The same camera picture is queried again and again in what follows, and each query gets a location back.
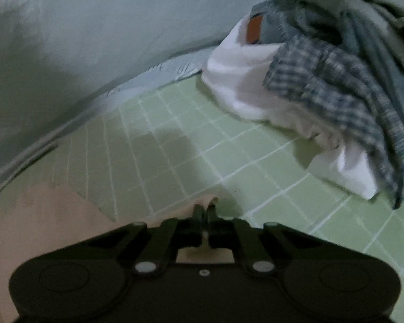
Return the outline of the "blue plaid shirt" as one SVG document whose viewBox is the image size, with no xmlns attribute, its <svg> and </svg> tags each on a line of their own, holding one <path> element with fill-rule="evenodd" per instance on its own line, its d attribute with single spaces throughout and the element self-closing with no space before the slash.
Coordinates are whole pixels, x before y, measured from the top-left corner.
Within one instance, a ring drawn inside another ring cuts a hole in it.
<svg viewBox="0 0 404 323">
<path fill-rule="evenodd" d="M 354 12 L 333 16 L 300 0 L 268 0 L 249 17 L 249 41 L 279 44 L 263 85 L 355 139 L 382 186 L 404 202 L 404 72 Z"/>
</svg>

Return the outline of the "white garment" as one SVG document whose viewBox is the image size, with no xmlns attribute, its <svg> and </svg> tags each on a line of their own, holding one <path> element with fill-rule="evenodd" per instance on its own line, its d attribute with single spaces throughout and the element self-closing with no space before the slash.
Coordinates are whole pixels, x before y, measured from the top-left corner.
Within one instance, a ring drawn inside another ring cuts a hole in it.
<svg viewBox="0 0 404 323">
<path fill-rule="evenodd" d="M 245 16 L 214 49 L 202 71 L 203 83 L 217 103 L 244 120 L 265 121 L 313 140 L 322 151 L 307 171 L 370 200 L 381 192 L 370 156 L 358 142 L 298 104 L 281 99 L 263 86 L 279 44 L 246 43 Z"/>
</svg>

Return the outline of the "light blue printed fabric bag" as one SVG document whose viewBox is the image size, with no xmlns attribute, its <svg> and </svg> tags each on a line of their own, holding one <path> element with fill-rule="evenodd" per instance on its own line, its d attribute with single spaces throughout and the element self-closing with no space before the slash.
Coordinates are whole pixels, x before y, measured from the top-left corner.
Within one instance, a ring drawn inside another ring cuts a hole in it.
<svg viewBox="0 0 404 323">
<path fill-rule="evenodd" d="M 196 67 L 262 0 L 0 0 L 0 191 L 119 85 Z"/>
</svg>

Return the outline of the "green grid cutting mat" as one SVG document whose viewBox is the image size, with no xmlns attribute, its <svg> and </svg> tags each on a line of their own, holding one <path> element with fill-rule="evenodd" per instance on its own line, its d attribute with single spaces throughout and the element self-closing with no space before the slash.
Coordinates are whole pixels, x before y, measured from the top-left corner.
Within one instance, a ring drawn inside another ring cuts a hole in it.
<svg viewBox="0 0 404 323">
<path fill-rule="evenodd" d="M 404 203 L 365 200 L 309 172 L 319 147 L 292 131 L 239 120 L 208 96 L 199 77 L 131 99 L 65 137 L 0 193 L 0 221 L 31 205 L 44 218 L 41 187 L 68 187 L 108 221 L 160 217 L 216 195 L 218 212 L 254 226 L 277 221 L 373 255 L 401 277 L 393 312 L 404 322 Z"/>
</svg>

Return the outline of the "beige pink garment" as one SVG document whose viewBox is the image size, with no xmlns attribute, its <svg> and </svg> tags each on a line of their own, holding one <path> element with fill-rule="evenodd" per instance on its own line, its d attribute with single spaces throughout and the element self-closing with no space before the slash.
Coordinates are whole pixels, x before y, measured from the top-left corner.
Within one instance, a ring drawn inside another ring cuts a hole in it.
<svg viewBox="0 0 404 323">
<path fill-rule="evenodd" d="M 13 271 L 25 261 L 131 222 L 157 227 L 168 218 L 185 219 L 193 208 L 206 208 L 217 196 L 203 194 L 182 206 L 149 216 L 130 216 L 110 220 L 94 203 L 68 187 L 39 184 L 18 196 L 10 212 L 0 211 L 0 322 L 15 322 L 18 317 L 8 290 Z"/>
</svg>

